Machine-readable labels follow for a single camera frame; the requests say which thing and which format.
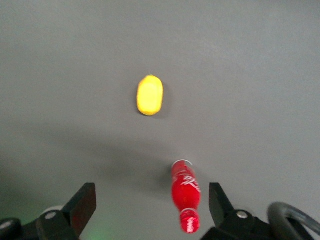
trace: bottle label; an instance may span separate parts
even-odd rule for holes
[[[184,182],[181,183],[181,185],[191,185],[192,187],[194,187],[199,193],[201,193],[200,191],[200,187],[199,187],[199,184],[197,182],[197,180],[190,176],[190,175],[184,175],[183,176],[183,180]]]

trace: yellow toy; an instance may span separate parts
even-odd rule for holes
[[[148,75],[139,83],[136,105],[142,114],[152,116],[161,110],[163,96],[164,87],[161,80]]]

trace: red plastic bottle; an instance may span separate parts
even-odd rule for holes
[[[198,206],[201,191],[192,164],[187,160],[176,161],[172,165],[172,200],[180,211],[180,224],[187,234],[195,233],[200,227]]]

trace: gray table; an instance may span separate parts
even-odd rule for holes
[[[141,115],[148,74],[161,112]],[[267,220],[320,216],[320,2],[2,1],[0,218],[25,224],[95,182],[83,240],[193,239],[209,182]],[[201,228],[180,230],[168,167],[188,159]]]

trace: black cable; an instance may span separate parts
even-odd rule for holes
[[[320,223],[291,205],[274,202],[269,206],[267,214],[272,231],[279,240],[305,240],[289,219],[299,222],[320,236]]]

